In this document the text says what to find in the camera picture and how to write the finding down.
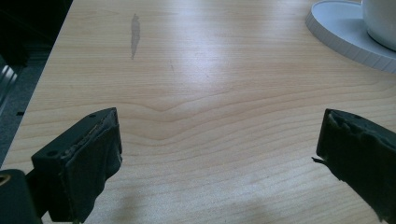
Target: white cup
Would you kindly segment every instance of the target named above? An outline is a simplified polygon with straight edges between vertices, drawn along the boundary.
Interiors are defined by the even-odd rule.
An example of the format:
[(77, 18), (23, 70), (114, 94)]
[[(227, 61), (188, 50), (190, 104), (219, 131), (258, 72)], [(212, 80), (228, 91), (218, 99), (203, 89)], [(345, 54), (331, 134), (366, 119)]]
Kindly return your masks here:
[(370, 37), (396, 50), (396, 0), (362, 0), (361, 7)]

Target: wooden table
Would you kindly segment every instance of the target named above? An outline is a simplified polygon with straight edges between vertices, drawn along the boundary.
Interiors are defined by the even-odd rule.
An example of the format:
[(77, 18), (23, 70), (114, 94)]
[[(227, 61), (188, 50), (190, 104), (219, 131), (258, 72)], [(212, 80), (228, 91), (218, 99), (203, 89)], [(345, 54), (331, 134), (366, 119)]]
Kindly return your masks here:
[(75, 0), (2, 169), (115, 106), (123, 165), (86, 223), (378, 222), (311, 157), (327, 107), (396, 131), (396, 76), (313, 37), (315, 2)]

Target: white saucer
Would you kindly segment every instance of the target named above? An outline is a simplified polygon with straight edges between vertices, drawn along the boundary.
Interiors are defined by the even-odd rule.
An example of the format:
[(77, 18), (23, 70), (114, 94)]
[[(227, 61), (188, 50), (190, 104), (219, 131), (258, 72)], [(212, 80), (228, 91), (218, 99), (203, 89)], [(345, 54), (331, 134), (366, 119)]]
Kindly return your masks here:
[(315, 3), (305, 24), (317, 39), (338, 53), (396, 74), (396, 51), (383, 47), (367, 34), (360, 3), (336, 0)]

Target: wood grain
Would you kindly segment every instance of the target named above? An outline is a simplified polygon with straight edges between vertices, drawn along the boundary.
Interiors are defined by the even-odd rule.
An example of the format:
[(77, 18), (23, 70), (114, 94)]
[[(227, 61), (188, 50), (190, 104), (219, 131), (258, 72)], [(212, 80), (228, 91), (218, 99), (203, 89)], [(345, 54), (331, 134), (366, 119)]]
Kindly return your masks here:
[(115, 106), (123, 165), (86, 223), (378, 222), (311, 157), (327, 107), (396, 131), (396, 76), (315, 39), (314, 3), (75, 0), (3, 169)]

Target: gray floor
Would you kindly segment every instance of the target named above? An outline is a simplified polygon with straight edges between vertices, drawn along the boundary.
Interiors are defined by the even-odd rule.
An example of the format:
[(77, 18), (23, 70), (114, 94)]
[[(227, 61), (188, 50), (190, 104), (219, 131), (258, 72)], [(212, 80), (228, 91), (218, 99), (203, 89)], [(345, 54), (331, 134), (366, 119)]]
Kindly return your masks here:
[[(0, 111), (0, 167), (50, 55), (49, 48), (30, 48), (29, 51), (27, 66), (12, 66), (17, 73), (17, 79), (9, 88), (7, 100), (3, 103), (3, 110)], [(0, 69), (5, 65), (3, 58), (0, 57)]]

